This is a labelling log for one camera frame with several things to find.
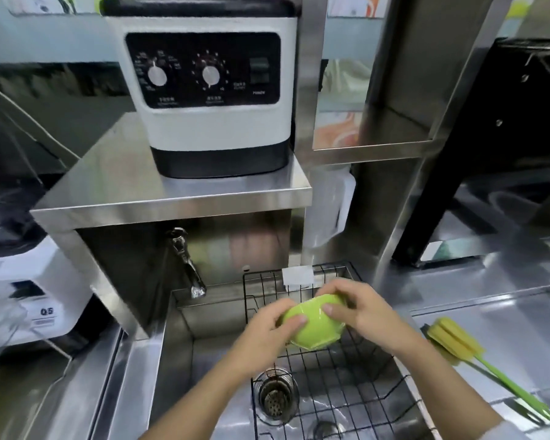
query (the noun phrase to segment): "person's left hand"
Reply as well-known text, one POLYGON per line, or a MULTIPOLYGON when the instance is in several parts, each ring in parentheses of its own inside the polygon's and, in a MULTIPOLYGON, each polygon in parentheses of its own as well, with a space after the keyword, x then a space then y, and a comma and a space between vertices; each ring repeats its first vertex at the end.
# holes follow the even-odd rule
POLYGON ((287 341, 308 321, 305 315, 296 315, 276 327, 279 317, 296 304, 284 298, 260 309, 227 353, 228 369, 246 380, 272 366, 287 341))

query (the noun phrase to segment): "control panel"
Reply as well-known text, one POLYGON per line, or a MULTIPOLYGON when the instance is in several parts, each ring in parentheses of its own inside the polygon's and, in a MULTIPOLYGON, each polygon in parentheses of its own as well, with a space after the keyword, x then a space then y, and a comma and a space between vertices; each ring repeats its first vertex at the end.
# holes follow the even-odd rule
POLYGON ((276 33, 133 32, 125 40, 151 108, 279 101, 281 39, 276 33))

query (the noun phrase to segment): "lime green cup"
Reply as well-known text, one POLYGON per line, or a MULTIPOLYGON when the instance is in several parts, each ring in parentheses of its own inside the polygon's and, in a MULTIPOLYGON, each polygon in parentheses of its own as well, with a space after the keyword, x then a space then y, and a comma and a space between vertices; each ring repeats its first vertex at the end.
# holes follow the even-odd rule
POLYGON ((316 350, 340 339, 344 323, 326 315, 322 310, 323 304, 346 305, 344 298, 340 295, 320 295, 292 307, 283 314, 281 323, 295 315, 304 314, 308 317, 306 325, 291 339, 293 344, 303 349, 316 350))

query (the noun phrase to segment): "wire basket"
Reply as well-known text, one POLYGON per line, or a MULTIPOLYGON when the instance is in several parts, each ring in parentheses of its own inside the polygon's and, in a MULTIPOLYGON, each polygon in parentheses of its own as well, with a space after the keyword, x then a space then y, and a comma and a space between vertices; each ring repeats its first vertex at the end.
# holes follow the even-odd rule
MULTIPOLYGON (((261 307, 279 298, 311 299, 336 278, 360 280, 349 263, 314 266, 315 284, 283 286, 280 270, 243 277, 247 323, 261 307)), ((256 438, 431 439, 406 377, 394 358, 345 330, 326 348, 286 347, 273 368, 251 381, 256 438)))

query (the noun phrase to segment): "person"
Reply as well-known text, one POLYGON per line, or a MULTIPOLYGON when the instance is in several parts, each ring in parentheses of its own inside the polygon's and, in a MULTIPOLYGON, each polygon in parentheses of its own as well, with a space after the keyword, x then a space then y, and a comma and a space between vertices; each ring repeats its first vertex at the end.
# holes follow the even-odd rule
MULTIPOLYGON (((317 295, 324 293, 343 294, 353 303, 351 308, 324 304, 322 310, 330 318, 343 321, 405 365, 444 440, 526 438, 504 422, 373 288, 339 278, 325 284, 317 295)), ((141 439, 209 439, 236 390, 272 366, 288 340, 307 322, 304 315, 298 315, 276 326, 279 317, 295 304, 285 298, 260 309, 230 351, 141 439)))

